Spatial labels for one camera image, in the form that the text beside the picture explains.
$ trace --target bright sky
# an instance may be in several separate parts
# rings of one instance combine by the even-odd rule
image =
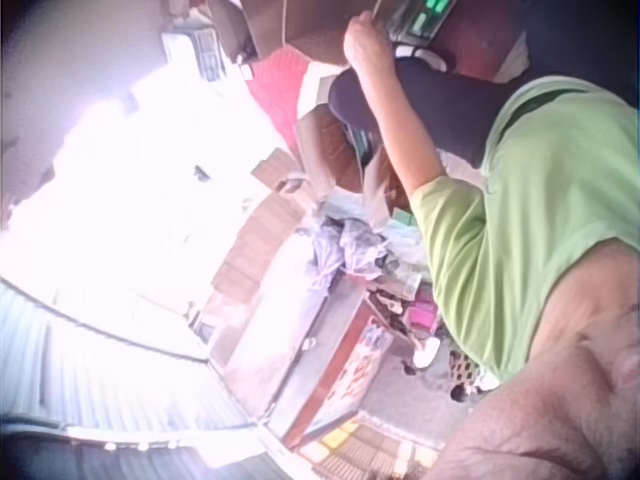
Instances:
[[[267,193],[249,173],[284,142],[241,79],[214,90],[168,66],[131,91],[139,110],[89,107],[55,180],[14,211],[0,268],[45,301],[123,314],[144,294],[182,311]]]

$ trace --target leg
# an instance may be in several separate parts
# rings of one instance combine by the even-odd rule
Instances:
[[[432,70],[415,58],[396,61],[396,71],[409,102],[437,148],[479,167],[489,130],[514,85],[498,85]],[[377,131],[353,70],[340,74],[329,92],[329,107],[344,123]]]
[[[534,0],[527,77],[569,75],[638,105],[638,2]]]

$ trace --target metal roof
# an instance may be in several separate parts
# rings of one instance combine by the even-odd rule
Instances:
[[[0,358],[5,418],[41,418],[125,438],[134,432],[153,438],[252,427],[208,362],[107,334],[5,282],[0,282]],[[39,447],[42,458],[64,451],[51,445]],[[81,446],[73,447],[76,453]],[[198,453],[191,448],[85,447],[86,468],[107,465],[104,478],[290,478],[267,453],[211,469],[194,460]],[[97,471],[87,478],[94,477],[100,478]]]

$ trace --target green shirt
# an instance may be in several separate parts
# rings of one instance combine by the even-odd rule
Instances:
[[[527,100],[562,89],[578,92],[513,120]],[[547,77],[498,115],[485,191],[440,177],[413,195],[445,323],[499,379],[524,366],[547,296],[572,264],[606,239],[639,248],[637,145],[634,109],[590,83]]]

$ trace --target digital scale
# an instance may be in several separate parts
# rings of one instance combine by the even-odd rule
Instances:
[[[456,0],[409,0],[386,23],[396,43],[426,47],[453,9]]]

